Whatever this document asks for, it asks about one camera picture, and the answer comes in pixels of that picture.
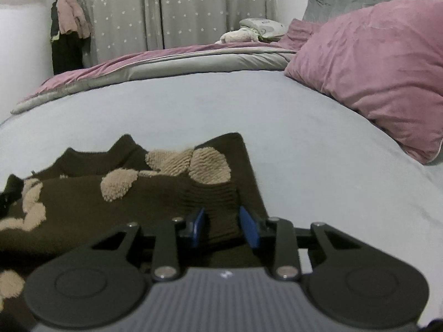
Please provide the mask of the dark brown patterned sweater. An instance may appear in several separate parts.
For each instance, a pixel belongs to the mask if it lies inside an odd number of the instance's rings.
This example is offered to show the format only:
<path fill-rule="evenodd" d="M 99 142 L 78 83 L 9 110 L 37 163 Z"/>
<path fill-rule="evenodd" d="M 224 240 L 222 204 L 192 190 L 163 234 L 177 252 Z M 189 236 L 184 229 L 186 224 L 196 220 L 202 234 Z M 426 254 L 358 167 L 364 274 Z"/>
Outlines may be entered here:
<path fill-rule="evenodd" d="M 108 151 L 68 149 L 27 178 L 9 176 L 1 192 L 1 329 L 33 326 L 21 292 L 35 268 L 130 222 L 152 229 L 202 210 L 210 266 L 258 266 L 241 208 L 267 216 L 238 133 L 180 151 L 146 151 L 124 135 Z"/>

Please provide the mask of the hanging pink black clothes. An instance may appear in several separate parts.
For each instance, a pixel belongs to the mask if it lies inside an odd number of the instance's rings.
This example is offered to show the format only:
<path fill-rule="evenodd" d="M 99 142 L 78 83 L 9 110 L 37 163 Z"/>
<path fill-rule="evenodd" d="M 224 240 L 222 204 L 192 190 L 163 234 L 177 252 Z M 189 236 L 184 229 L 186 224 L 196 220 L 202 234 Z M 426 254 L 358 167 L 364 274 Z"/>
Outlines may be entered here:
<path fill-rule="evenodd" d="M 50 44 L 53 74 L 82 69 L 92 29 L 78 0 L 55 0 L 51 6 Z"/>

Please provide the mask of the light blue bed sheet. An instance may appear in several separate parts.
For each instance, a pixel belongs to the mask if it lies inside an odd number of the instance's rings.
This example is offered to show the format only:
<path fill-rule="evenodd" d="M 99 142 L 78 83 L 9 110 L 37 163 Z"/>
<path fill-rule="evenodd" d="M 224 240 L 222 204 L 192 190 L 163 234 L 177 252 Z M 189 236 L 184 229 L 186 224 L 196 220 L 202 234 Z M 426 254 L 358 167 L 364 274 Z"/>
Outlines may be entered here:
<path fill-rule="evenodd" d="M 147 79 L 80 92 L 1 124 L 1 177 L 67 148 L 105 151 L 130 134 L 181 149 L 224 133 L 246 143 L 269 214 L 328 223 L 418 268 L 427 323 L 442 315 L 442 160 L 423 165 L 361 115 L 279 71 Z"/>

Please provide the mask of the pink grey duvet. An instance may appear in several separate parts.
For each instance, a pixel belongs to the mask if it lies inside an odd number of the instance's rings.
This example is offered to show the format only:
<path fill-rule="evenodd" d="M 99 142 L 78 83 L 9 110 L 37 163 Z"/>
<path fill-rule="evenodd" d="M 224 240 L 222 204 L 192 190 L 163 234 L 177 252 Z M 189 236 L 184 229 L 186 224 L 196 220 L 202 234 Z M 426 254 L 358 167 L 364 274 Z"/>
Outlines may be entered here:
<path fill-rule="evenodd" d="M 227 43 L 133 53 L 46 80 L 20 101 L 12 115 L 92 89 L 125 82 L 187 74 L 283 71 L 297 52 L 277 43 Z"/>

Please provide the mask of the white plush toy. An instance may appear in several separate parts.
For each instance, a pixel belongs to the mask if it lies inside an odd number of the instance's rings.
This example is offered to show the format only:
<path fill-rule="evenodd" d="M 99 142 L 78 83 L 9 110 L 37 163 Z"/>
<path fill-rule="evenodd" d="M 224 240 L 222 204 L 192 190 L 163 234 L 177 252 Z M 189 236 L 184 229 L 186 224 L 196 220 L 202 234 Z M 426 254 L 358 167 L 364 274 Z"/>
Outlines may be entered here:
<path fill-rule="evenodd" d="M 240 28 L 236 31 L 224 33 L 216 43 L 244 43 L 244 42 L 258 42 L 258 35 L 249 28 Z"/>

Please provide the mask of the grey white small pillow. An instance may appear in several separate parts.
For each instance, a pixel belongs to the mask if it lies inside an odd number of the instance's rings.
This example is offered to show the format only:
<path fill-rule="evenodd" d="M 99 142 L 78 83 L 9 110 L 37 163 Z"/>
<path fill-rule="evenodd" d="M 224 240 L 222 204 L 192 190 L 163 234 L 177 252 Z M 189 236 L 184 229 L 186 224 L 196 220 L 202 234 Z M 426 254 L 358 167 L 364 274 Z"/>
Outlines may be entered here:
<path fill-rule="evenodd" d="M 286 25 L 265 18 L 243 19 L 239 25 L 254 30 L 262 40 L 279 40 L 288 31 Z"/>

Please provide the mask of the large pink pillow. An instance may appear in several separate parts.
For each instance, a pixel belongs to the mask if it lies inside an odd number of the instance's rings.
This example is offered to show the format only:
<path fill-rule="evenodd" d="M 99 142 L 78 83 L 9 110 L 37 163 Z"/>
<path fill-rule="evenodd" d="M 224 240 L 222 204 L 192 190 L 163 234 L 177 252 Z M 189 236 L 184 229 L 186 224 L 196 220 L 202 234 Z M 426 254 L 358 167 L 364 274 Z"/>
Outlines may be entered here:
<path fill-rule="evenodd" d="M 329 20 L 285 75 L 360 113 L 428 164 L 442 148 L 442 0 L 391 0 Z"/>

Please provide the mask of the grey dotted curtain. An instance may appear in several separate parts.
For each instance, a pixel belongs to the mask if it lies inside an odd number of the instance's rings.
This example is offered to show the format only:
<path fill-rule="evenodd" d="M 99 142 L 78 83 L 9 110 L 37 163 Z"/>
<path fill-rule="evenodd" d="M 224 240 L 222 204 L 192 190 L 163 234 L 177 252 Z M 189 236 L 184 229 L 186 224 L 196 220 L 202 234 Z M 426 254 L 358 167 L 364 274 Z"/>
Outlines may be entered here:
<path fill-rule="evenodd" d="M 92 28 L 91 64 L 216 42 L 249 17 L 275 19 L 275 0 L 80 0 Z"/>

